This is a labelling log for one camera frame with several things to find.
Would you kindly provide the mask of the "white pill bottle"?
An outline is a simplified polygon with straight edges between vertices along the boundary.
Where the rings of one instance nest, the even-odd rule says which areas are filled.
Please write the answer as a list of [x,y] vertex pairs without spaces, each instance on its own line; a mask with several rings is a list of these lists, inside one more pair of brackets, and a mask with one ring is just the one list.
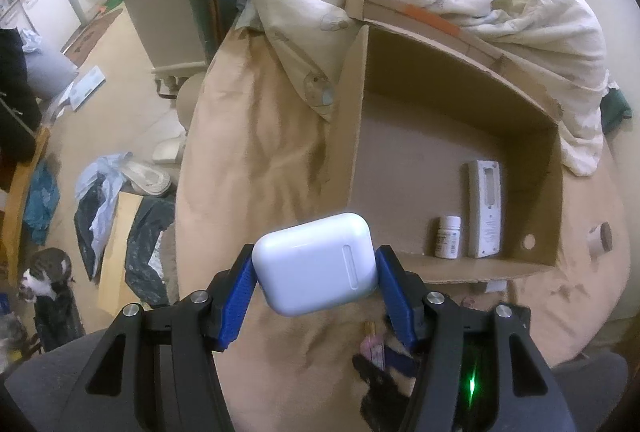
[[455,260],[459,256],[461,218],[443,215],[439,218],[434,255],[439,259]]

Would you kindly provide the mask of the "white earbuds case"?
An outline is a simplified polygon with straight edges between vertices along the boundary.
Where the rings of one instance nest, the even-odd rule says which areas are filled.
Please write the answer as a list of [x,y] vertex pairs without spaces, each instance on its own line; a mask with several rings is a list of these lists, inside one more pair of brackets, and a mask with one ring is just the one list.
[[352,212],[266,234],[252,262],[267,303],[282,316],[339,307],[378,285],[368,223]]

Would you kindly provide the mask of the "white remote control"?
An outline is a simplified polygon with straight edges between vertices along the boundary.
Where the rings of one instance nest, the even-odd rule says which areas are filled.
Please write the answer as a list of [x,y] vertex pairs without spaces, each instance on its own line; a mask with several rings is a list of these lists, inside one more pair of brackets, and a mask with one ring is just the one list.
[[473,258],[495,256],[502,230],[501,173],[498,161],[469,163],[469,254]]

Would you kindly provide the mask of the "pink perfume bottle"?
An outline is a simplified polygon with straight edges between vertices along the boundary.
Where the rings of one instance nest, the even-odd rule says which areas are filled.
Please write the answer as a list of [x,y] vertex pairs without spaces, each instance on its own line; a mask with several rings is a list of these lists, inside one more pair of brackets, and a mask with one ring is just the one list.
[[360,354],[374,367],[385,370],[385,340],[376,331],[375,322],[367,321],[363,324],[364,337],[360,343]]

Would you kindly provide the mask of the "white power adapter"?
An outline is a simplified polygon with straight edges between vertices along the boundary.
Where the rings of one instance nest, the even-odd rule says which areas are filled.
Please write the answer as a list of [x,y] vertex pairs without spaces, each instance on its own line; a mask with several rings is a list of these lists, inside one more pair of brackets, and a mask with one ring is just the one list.
[[508,290],[508,281],[506,279],[489,281],[480,288],[481,293],[505,293],[506,290]]

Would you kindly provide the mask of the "tabby and white cat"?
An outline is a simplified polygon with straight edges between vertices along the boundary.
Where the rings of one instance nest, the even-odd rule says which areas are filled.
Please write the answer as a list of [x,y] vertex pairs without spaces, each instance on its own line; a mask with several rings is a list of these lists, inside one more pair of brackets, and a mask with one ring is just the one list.
[[72,281],[72,261],[60,248],[46,248],[29,259],[18,286],[18,299],[35,303],[39,298],[52,301],[68,288]]

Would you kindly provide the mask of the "brown lid cream jar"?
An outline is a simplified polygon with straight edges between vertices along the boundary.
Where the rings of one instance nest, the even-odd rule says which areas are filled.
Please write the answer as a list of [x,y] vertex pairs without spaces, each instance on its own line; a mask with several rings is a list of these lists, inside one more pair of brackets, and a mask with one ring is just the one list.
[[610,223],[602,222],[593,226],[587,234],[587,246],[593,260],[610,252],[613,249],[613,234]]

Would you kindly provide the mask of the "beige slipper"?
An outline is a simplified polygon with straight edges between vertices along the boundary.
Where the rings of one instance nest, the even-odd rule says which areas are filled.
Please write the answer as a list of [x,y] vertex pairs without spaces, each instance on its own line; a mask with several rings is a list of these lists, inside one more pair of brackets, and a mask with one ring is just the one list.
[[162,196],[171,187],[171,176],[167,171],[144,161],[127,159],[119,165],[119,170],[142,195]]

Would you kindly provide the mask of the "brown cardboard box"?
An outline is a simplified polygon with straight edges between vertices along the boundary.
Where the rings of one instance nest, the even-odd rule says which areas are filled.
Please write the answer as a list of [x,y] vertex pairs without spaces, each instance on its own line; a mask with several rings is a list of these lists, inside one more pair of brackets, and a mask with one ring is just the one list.
[[[558,103],[506,53],[398,0],[346,0],[360,23],[331,120],[320,210],[350,211],[430,284],[547,272],[558,255]],[[469,163],[498,161],[495,256],[469,254]],[[434,255],[439,218],[461,218],[459,256]]]

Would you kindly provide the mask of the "black jacket on chair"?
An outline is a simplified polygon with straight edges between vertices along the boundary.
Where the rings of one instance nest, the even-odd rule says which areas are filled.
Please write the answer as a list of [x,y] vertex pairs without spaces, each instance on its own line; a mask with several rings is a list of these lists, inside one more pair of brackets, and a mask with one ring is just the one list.
[[36,150],[41,113],[27,82],[23,42],[16,28],[1,29],[1,153],[16,161],[29,161]]

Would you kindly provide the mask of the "green cloth at bedside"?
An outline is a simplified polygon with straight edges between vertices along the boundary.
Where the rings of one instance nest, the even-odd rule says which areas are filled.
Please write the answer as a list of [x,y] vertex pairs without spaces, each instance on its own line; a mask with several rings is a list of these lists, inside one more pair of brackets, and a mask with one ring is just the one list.
[[601,123],[604,134],[616,130],[625,120],[632,118],[632,109],[622,90],[610,89],[600,104]]

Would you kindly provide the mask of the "grey bag on floor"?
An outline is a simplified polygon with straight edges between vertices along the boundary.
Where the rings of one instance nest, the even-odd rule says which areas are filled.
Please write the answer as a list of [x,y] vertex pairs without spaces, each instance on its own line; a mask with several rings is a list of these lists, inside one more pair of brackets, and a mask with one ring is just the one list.
[[58,50],[48,46],[23,50],[27,83],[40,100],[51,100],[78,76],[77,66]]

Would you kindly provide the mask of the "beige bedside cabinet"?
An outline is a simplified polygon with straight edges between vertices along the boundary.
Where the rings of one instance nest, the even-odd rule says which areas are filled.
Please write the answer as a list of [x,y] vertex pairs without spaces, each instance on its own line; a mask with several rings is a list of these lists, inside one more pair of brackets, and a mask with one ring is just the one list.
[[175,99],[183,82],[207,67],[190,0],[124,0],[124,5],[151,61],[157,94]]

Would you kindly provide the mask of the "white kitchen cabinet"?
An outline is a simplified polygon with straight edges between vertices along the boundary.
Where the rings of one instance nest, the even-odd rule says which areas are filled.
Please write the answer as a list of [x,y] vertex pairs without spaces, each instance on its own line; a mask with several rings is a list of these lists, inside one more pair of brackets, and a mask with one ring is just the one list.
[[30,29],[58,50],[65,50],[80,26],[70,0],[16,0],[1,15],[2,28]]

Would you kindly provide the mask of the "cream patterned duvet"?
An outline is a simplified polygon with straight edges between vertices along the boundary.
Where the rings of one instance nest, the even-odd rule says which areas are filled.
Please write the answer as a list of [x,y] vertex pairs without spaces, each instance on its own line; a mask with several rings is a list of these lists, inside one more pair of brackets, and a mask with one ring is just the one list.
[[[604,142],[600,104],[612,84],[600,23],[585,0],[398,0],[461,27],[531,72],[562,108],[565,166],[596,171]],[[266,34],[300,98],[329,118],[359,24],[346,0],[248,0],[238,23]]]

